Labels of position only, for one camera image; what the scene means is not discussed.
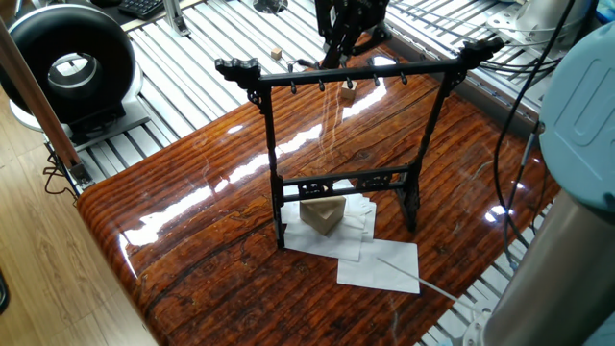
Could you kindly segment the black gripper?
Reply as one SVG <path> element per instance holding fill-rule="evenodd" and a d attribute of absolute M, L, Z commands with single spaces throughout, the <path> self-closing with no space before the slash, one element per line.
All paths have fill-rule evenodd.
<path fill-rule="evenodd" d="M 381 44 L 388 0 L 315 0 L 318 32 L 325 39 L 321 69 L 336 69 Z M 369 38 L 360 37 L 370 31 Z"/>

